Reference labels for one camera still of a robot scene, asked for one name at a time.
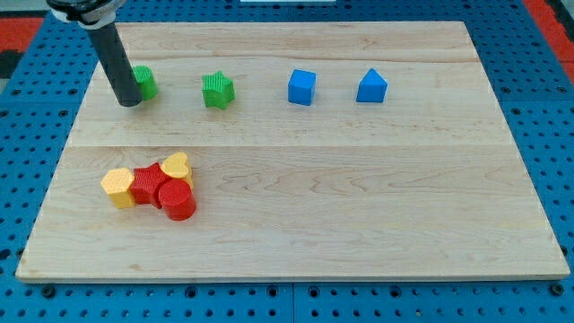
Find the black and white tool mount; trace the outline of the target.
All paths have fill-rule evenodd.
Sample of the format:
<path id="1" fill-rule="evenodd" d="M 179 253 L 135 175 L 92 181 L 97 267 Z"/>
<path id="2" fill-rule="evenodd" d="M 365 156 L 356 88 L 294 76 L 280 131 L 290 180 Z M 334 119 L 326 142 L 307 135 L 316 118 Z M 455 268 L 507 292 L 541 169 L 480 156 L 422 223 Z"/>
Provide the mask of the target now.
<path id="1" fill-rule="evenodd" d="M 97 30 L 115 21 L 126 0 L 47 0 L 50 12 L 61 22 L 77 22 L 86 30 Z"/>

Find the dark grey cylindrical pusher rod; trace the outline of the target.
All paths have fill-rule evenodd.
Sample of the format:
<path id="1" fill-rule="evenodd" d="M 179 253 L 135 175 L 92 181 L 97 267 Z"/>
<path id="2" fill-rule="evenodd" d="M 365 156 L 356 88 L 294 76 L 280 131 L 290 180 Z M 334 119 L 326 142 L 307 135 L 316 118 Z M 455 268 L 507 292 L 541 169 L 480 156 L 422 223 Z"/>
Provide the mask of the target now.
<path id="1" fill-rule="evenodd" d="M 137 106 L 143 101 L 143 95 L 116 24 L 111 22 L 98 29 L 87 30 L 87 33 L 117 102 L 122 107 Z"/>

